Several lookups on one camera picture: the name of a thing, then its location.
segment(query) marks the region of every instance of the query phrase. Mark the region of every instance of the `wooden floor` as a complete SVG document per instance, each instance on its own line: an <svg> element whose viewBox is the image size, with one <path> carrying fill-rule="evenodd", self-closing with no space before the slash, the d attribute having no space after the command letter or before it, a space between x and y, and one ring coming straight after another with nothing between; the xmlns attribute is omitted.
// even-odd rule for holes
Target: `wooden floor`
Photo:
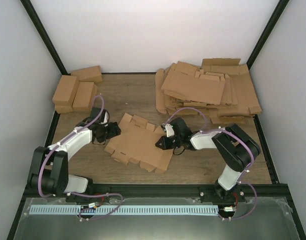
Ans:
<svg viewBox="0 0 306 240"><path fill-rule="evenodd" d="M98 84L98 93L105 99L105 109L110 113L111 122L119 123L124 113L139 115L155 125L161 125L169 117L156 111L153 74L105 74L103 82ZM95 106L100 107L101 101L96 100ZM87 113L77 112L61 114L53 142L70 133L87 116ZM198 130L204 123L199 115L186 115L183 119L192 131ZM207 129L218 126L209 121ZM253 120L240 126L260 143ZM224 167L225 162L216 149L202 149L173 156L167 171L158 174L147 172L132 163L125 166L110 158L104 146L91 143L69 161L69 173L72 175L92 178L95 183L119 184L213 184ZM257 157L244 180L252 184L271 183L263 154Z"/></svg>

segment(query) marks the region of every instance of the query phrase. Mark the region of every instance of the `red wire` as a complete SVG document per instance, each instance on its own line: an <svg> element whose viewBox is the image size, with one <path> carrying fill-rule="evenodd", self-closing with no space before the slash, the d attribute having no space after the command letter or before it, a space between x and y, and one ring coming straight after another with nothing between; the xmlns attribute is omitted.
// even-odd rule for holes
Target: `red wire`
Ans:
<svg viewBox="0 0 306 240"><path fill-rule="evenodd" d="M101 203L97 207L101 207L103 205L104 197L102 196L101 199L102 199L102 201L101 201Z"/></svg>
<svg viewBox="0 0 306 240"><path fill-rule="evenodd" d="M232 195L235 197L235 201L236 201L236 203L235 203L235 207L236 207L235 211L236 211L236 210L238 210L239 199L238 199L238 195L235 192L233 192Z"/></svg>

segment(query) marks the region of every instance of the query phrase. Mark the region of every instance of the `cable tray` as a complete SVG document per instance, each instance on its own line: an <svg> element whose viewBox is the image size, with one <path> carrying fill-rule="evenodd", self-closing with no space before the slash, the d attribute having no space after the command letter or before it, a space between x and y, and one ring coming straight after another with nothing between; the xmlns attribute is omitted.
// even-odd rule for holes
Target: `cable tray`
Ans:
<svg viewBox="0 0 306 240"><path fill-rule="evenodd" d="M30 215L78 215L81 205L31 205ZM81 215L105 215L115 205L102 205L96 209L87 209ZM122 205L112 215L195 215L217 216L217 205Z"/></svg>

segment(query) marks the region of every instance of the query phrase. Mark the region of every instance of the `stack of cardboard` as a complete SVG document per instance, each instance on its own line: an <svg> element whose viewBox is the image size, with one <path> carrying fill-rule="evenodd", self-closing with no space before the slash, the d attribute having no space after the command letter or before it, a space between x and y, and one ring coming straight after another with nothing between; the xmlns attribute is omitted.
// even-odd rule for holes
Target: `stack of cardboard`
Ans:
<svg viewBox="0 0 306 240"><path fill-rule="evenodd" d="M155 75L156 109L171 115L199 109L214 124L244 123L261 113L248 66L240 59L203 59L201 67L178 61ZM192 109L180 115L198 114Z"/></svg>
<svg viewBox="0 0 306 240"><path fill-rule="evenodd" d="M100 66L72 71L71 76L63 75L52 99L55 110L59 114L90 112L98 90L95 83L102 81Z"/></svg>

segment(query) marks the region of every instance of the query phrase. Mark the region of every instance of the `white backdrop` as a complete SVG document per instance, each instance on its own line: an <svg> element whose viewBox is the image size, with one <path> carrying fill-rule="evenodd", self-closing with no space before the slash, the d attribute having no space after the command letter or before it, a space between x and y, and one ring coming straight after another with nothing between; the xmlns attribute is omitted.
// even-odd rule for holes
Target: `white backdrop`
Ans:
<svg viewBox="0 0 306 240"><path fill-rule="evenodd" d="M251 75L274 166L306 234L306 0L289 2Z"/></svg>
<svg viewBox="0 0 306 240"><path fill-rule="evenodd" d="M278 0L32 0L63 64L153 72L182 60L245 63Z"/></svg>
<svg viewBox="0 0 306 240"><path fill-rule="evenodd" d="M0 240L7 239L34 149L44 146L60 71L19 0L0 0Z"/></svg>

